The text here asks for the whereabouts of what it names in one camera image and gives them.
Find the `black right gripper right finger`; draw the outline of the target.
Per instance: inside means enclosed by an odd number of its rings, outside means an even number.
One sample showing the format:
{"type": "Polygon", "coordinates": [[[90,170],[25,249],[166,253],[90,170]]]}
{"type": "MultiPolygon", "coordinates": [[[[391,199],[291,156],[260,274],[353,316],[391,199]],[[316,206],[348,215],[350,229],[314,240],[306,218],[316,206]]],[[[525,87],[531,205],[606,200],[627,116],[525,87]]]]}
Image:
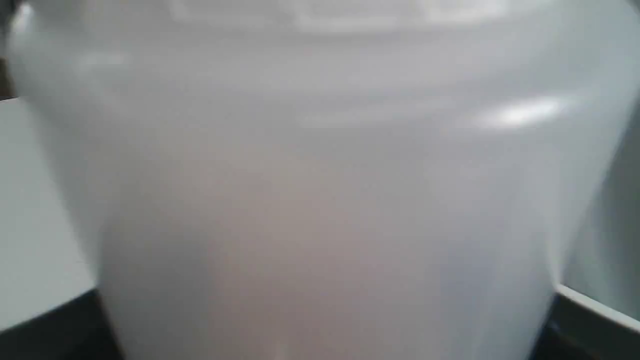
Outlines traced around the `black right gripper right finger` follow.
{"type": "Polygon", "coordinates": [[[560,285],[531,360],[638,360],[640,323],[580,291],[560,285]]]}

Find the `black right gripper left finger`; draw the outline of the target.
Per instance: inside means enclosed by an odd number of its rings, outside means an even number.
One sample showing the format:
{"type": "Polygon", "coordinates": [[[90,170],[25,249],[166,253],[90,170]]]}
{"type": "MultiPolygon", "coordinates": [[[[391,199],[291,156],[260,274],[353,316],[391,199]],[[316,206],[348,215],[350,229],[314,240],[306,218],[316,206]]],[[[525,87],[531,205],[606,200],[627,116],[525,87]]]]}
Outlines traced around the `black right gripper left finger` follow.
{"type": "Polygon", "coordinates": [[[96,290],[1,332],[2,360],[124,360],[96,290]]]}

